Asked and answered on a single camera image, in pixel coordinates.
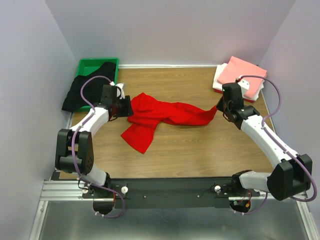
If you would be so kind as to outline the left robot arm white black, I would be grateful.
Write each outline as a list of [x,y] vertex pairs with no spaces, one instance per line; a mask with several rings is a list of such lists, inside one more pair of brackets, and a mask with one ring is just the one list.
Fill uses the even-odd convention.
[[77,175],[89,190],[103,198],[116,193],[110,175],[94,163],[93,137],[106,123],[133,115],[131,98],[125,95],[124,87],[124,83],[104,85],[100,100],[88,114],[78,124],[57,134],[55,168]]

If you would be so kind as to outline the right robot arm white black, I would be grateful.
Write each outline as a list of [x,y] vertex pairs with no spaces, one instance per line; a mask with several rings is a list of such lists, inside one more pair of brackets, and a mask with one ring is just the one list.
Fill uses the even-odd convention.
[[222,97],[217,109],[257,144],[273,167],[271,173],[244,170],[234,174],[232,188],[235,192],[255,189],[270,193],[276,200],[282,201],[310,189],[312,159],[287,146],[263,122],[263,117],[252,105],[244,104],[242,88],[238,83],[222,85]]

